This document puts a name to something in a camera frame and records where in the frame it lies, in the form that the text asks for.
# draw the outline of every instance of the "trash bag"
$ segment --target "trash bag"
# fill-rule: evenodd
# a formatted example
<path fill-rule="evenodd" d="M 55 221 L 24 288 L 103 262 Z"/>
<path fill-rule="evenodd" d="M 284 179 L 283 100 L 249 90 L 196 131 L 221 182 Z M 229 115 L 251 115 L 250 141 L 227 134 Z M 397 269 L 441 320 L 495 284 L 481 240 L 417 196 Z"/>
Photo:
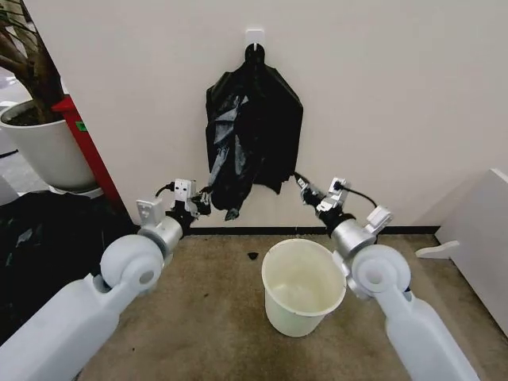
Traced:
<path fill-rule="evenodd" d="M 206 92 L 210 180 L 205 191 L 225 219 L 238 217 L 253 183 L 280 193 L 293 175 L 303 106 L 264 49 L 251 44 L 245 62 Z"/>
<path fill-rule="evenodd" d="M 63 286 L 100 273 L 106 247 L 136 230 L 103 197 L 42 191 L 0 206 L 0 345 Z"/>

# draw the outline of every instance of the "potted plant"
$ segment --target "potted plant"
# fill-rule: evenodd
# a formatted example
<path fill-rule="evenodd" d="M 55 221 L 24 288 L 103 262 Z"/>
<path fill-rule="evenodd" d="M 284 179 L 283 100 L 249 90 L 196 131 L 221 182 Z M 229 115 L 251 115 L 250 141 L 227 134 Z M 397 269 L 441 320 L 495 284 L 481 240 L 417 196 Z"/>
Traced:
<path fill-rule="evenodd" d="M 32 100 L 0 113 L 0 129 L 37 174 L 63 191 L 96 187 L 94 175 L 65 120 L 52 111 L 64 98 L 60 74 L 21 0 L 0 0 L 0 66 Z"/>

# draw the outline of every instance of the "black cable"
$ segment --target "black cable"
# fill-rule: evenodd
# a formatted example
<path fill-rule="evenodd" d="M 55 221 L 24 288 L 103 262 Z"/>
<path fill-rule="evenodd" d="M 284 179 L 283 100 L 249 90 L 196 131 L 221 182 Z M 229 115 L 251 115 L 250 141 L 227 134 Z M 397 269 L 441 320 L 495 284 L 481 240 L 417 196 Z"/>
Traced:
<path fill-rule="evenodd" d="M 377 207 L 378 207 L 378 204 L 376 204 L 376 203 L 375 203 L 375 201 L 374 201 L 372 198 L 368 197 L 366 194 L 363 194 L 363 193 L 361 193 L 361 192 L 359 192 L 359 191 L 357 191 L 357 190 L 350 189 L 350 188 L 346 188 L 346 187 L 343 187 L 343 186 L 341 186 L 341 189 L 344 189 L 345 191 L 351 192 L 351 193 L 353 193 L 353 194 L 357 194 L 357 195 L 359 195 L 360 197 L 365 198 L 366 200 L 368 200 L 368 201 L 370 201 L 370 202 L 371 202 L 371 204 L 374 206 L 374 208 L 377 208 Z"/>
<path fill-rule="evenodd" d="M 157 192 L 156 192 L 156 197 L 159 197 L 159 195 L 165 191 L 166 189 L 170 190 L 170 191 L 174 191 L 175 190 L 175 182 L 174 181 L 171 181 L 169 184 L 166 184 L 164 185 L 162 188 L 160 188 Z"/>

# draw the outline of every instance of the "white wall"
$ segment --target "white wall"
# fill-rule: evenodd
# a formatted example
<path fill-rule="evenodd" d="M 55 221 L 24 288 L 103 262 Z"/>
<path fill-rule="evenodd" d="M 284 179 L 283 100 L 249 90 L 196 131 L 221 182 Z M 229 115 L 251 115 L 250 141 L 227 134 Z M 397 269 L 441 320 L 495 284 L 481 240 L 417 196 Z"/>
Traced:
<path fill-rule="evenodd" d="M 508 163 L 505 0 L 25 2 L 134 218 L 175 177 L 206 183 L 205 90 L 241 63 L 252 25 L 302 100 L 297 169 L 319 185 L 347 177 L 394 225 L 437 225 Z M 256 187 L 227 225 L 317 224 L 291 182 Z"/>

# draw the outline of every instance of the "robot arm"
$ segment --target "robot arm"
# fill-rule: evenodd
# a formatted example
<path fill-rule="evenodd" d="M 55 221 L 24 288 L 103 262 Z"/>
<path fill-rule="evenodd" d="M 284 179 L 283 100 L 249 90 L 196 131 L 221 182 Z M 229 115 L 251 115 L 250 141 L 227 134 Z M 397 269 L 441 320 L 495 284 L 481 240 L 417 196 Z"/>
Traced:
<path fill-rule="evenodd" d="M 69 283 L 0 347 L 0 380 L 68 381 L 110 338 L 120 313 L 155 285 L 199 211 L 210 213 L 193 181 L 172 184 L 168 215 L 161 198 L 138 201 L 141 229 L 104 251 L 101 275 Z"/>
<path fill-rule="evenodd" d="M 362 227 L 342 209 L 351 191 L 344 179 L 333 179 L 325 194 L 303 176 L 295 178 L 304 203 L 312 205 L 326 225 L 349 288 L 360 298 L 374 298 L 386 315 L 388 338 L 411 379 L 479 380 L 434 308 L 410 291 L 411 273 L 404 257 L 375 244 L 391 213 L 376 206 Z"/>

